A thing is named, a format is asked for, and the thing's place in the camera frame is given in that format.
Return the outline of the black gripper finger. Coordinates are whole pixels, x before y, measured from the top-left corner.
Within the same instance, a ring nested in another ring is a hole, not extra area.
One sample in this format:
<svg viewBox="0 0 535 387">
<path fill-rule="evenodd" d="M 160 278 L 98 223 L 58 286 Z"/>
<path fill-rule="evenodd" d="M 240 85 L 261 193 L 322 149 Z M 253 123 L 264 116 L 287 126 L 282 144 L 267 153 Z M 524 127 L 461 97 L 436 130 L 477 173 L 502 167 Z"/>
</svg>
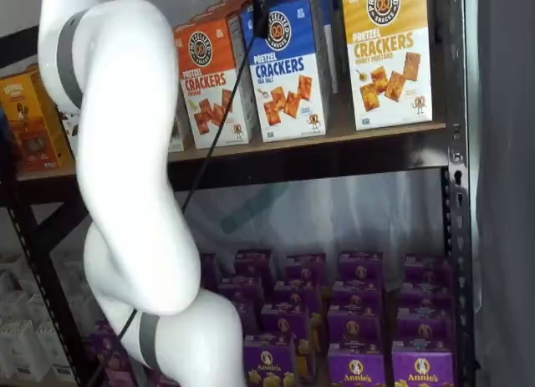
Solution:
<svg viewBox="0 0 535 387">
<path fill-rule="evenodd" d="M 268 37 L 268 14 L 275 0 L 252 0 L 253 32 L 258 38 Z"/>
</svg>

